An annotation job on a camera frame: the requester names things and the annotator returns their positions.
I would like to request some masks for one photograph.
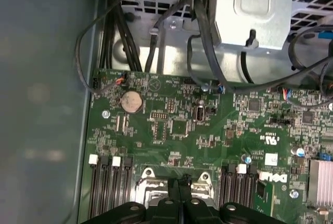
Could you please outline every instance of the white connector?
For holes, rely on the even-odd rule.
[[[114,156],[112,158],[112,166],[114,167],[120,167],[121,157],[120,156]]]
[[[97,162],[98,162],[98,155],[90,154],[88,163],[92,165],[97,165]]]

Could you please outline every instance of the integrated circuit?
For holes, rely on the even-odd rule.
[[[304,111],[302,115],[302,123],[303,124],[312,124],[313,123],[314,114],[311,111]]]
[[[264,198],[265,197],[265,185],[258,181],[257,183],[257,195],[260,196],[261,198]]]
[[[249,111],[260,111],[260,100],[259,99],[250,99],[249,100]]]

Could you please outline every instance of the wire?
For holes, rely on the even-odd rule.
[[[139,54],[137,53],[133,35],[129,29],[128,24],[126,23],[124,11],[120,5],[117,6],[117,15],[118,15],[118,30],[122,29],[121,31],[123,31],[123,34],[124,34],[122,37],[123,44],[124,44],[124,42],[126,42],[130,48],[131,55],[129,58],[127,58],[127,60],[129,60],[129,59],[133,60],[133,63],[135,65],[134,71],[142,72]]]
[[[221,71],[219,62],[217,61],[212,35],[210,33],[209,20],[202,0],[194,1],[194,11],[198,19],[201,41],[204,52],[208,59],[209,66],[214,76],[220,81],[220,83],[226,88],[226,90],[233,91],[232,88],[229,86],[223,72]]]
[[[75,64],[76,64],[76,69],[78,71],[78,75],[80,78],[80,81],[82,82],[83,86],[90,91],[91,93],[94,94],[102,94],[106,91],[108,91],[110,88],[112,88],[114,86],[114,83],[111,83],[109,85],[106,85],[103,89],[94,89],[91,88],[86,79],[84,78],[83,72],[82,72],[82,66],[81,66],[81,58],[80,58],[80,47],[81,47],[81,42],[82,42],[82,38],[84,37],[84,35],[90,30],[91,27],[93,27],[97,22],[101,21],[102,19],[104,19],[106,17],[106,15],[108,15],[108,13],[110,13],[115,7],[116,5],[118,5],[120,2],[120,0],[115,0],[114,2],[112,2],[112,4],[107,8],[107,10],[100,16],[98,16],[95,20],[93,20],[77,37],[76,39],[76,44],[75,44]]]
[[[254,84],[254,82],[253,82],[253,80],[250,76],[248,67],[246,65],[246,57],[247,57],[247,53],[245,51],[242,51],[240,53],[240,67],[241,67],[241,70],[244,74],[244,77],[245,77],[246,81],[250,84]]]
[[[194,11],[195,11],[197,19],[198,19],[199,29],[200,29],[200,33],[201,33],[201,40],[202,40],[203,48],[205,50],[206,57],[208,59],[210,68],[211,68],[214,76],[220,81],[220,83],[225,87],[225,89],[227,91],[237,93],[237,94],[244,94],[244,93],[249,93],[251,91],[266,90],[267,88],[270,88],[270,87],[276,87],[283,83],[288,82],[289,80],[295,80],[299,77],[307,75],[312,70],[318,68],[320,65],[327,64],[328,62],[332,61],[332,59],[333,59],[333,57],[326,57],[326,58],[314,63],[313,65],[303,69],[302,71],[299,71],[290,76],[286,76],[286,77],[280,78],[278,80],[270,81],[270,82],[267,82],[267,83],[264,83],[261,85],[231,87],[228,84],[228,81],[226,80],[223,72],[221,71],[220,65],[217,61],[214,46],[213,46],[212,36],[210,34],[209,21],[208,21],[208,17],[207,17],[206,10],[204,8],[202,0],[195,0]]]
[[[188,38],[187,41],[187,71],[189,76],[192,78],[192,80],[198,85],[207,85],[207,83],[201,81],[193,72],[192,66],[191,66],[191,61],[192,61],[192,56],[193,56],[193,50],[192,50],[192,39],[194,38],[200,38],[200,35],[192,35]],[[209,86],[210,89],[219,89],[218,86]]]
[[[297,70],[303,70],[306,67],[302,64],[302,62],[299,60],[296,51],[295,51],[295,45],[297,43],[297,41],[304,36],[305,34],[308,33],[312,33],[312,32],[321,32],[321,31],[332,31],[333,30],[333,26],[324,26],[324,27],[314,27],[314,28],[310,28],[305,30],[304,32],[300,33],[299,35],[297,35],[289,44],[289,48],[288,48],[288,55],[289,55],[289,59],[291,64],[293,65],[293,67],[295,67]],[[316,82],[319,83],[320,78],[319,75],[316,74],[315,72],[310,72],[309,76]]]
[[[185,5],[189,5],[189,4],[191,4],[191,0],[180,0],[177,4],[173,5],[164,14],[162,14],[162,16],[156,21],[156,23],[153,27],[158,29],[166,18],[172,16],[177,11],[182,9]],[[152,61],[153,61],[154,55],[155,55],[156,46],[157,46],[157,40],[158,40],[157,35],[152,35],[150,38],[149,54],[148,54],[148,58],[147,58],[146,65],[145,65],[145,72],[150,72]]]

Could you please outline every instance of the gray metal panel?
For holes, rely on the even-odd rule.
[[[95,3],[0,0],[1,223],[76,223],[86,94],[73,51]]]

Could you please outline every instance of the mounting screw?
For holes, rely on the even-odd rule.
[[[209,91],[209,85],[206,83],[206,84],[203,84],[202,86],[201,86],[201,90],[204,92],[204,93],[206,93],[206,92],[208,92]]]
[[[289,196],[293,199],[297,199],[300,194],[297,192],[297,190],[292,189],[290,190]]]
[[[105,118],[105,119],[107,119],[107,118],[109,118],[110,117],[110,112],[108,111],[108,110],[103,110],[102,111],[102,117],[103,118]]]
[[[171,29],[176,29],[177,28],[177,22],[173,20],[170,24],[170,28]]]
[[[191,203],[194,205],[198,205],[200,202],[197,199],[193,199],[193,200],[191,200]]]
[[[236,207],[234,205],[227,205],[227,210],[235,211]]]

